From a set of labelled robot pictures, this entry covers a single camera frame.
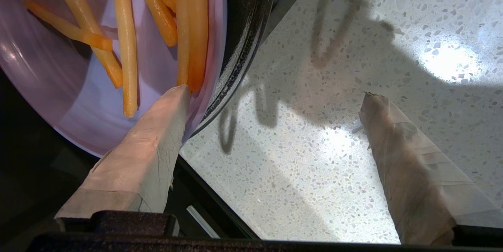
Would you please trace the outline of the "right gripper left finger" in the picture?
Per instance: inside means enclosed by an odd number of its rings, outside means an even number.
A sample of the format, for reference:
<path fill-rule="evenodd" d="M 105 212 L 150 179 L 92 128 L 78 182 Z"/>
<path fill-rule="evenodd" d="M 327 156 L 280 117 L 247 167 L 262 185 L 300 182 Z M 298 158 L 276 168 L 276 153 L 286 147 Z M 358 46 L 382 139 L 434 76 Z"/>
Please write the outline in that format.
<path fill-rule="evenodd" d="M 186 85 L 169 89 L 89 172 L 56 219 L 89 219 L 104 210 L 161 213 L 190 104 Z"/>

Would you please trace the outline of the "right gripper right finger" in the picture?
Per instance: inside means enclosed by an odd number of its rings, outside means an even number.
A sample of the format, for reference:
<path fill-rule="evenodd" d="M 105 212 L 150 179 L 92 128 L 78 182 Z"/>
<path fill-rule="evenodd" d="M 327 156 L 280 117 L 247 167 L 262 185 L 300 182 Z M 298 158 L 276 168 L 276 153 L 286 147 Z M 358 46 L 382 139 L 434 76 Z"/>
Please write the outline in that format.
<path fill-rule="evenodd" d="M 501 209 L 386 96 L 359 111 L 403 245 L 501 246 Z"/>

